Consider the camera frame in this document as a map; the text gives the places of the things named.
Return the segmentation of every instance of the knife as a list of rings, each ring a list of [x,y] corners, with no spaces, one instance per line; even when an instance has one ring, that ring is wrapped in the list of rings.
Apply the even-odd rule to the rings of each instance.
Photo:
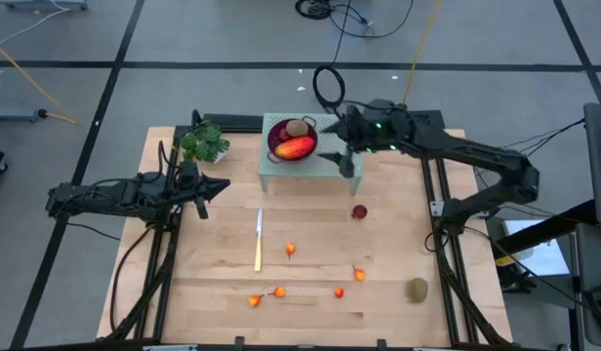
[[[263,219],[263,208],[258,212],[258,227],[256,235],[258,236],[258,246],[255,251],[255,271],[261,272],[261,220]]]

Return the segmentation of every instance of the green leaves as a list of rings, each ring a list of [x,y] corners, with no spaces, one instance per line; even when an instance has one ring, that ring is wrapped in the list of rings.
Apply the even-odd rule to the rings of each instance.
[[[229,149],[229,141],[221,139],[220,127],[210,121],[203,121],[196,131],[183,136],[180,141],[183,159],[214,162],[220,152]]]

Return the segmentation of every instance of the small orange fruit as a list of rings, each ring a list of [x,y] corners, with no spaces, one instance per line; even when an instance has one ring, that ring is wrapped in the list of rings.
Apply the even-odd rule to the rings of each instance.
[[[257,307],[260,305],[262,295],[253,295],[249,296],[249,304],[253,307]]]
[[[296,249],[297,248],[292,243],[288,243],[285,245],[285,253],[288,254],[288,259],[290,259],[290,256],[294,253]]]
[[[352,268],[354,269],[353,275],[356,280],[362,281],[366,278],[366,272],[364,272],[363,269],[355,268],[354,266]]]
[[[336,288],[333,293],[335,293],[337,298],[342,298],[343,297],[343,288]]]
[[[276,297],[283,297],[285,296],[285,289],[283,289],[283,287],[276,287],[274,288],[274,292],[272,292],[272,294]]]

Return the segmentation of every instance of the knife handle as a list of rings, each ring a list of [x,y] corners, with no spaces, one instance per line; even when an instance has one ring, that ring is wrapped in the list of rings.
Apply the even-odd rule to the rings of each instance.
[[[255,249],[255,271],[261,272],[261,238],[258,238],[258,246]]]

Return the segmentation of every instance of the kiwi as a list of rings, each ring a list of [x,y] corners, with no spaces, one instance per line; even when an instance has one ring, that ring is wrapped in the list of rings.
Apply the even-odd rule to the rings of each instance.
[[[290,137],[302,137],[309,133],[309,125],[302,120],[296,119],[288,122],[285,130]]]
[[[416,278],[409,281],[409,296],[415,303],[421,303],[426,300],[428,295],[428,283],[422,278]]]

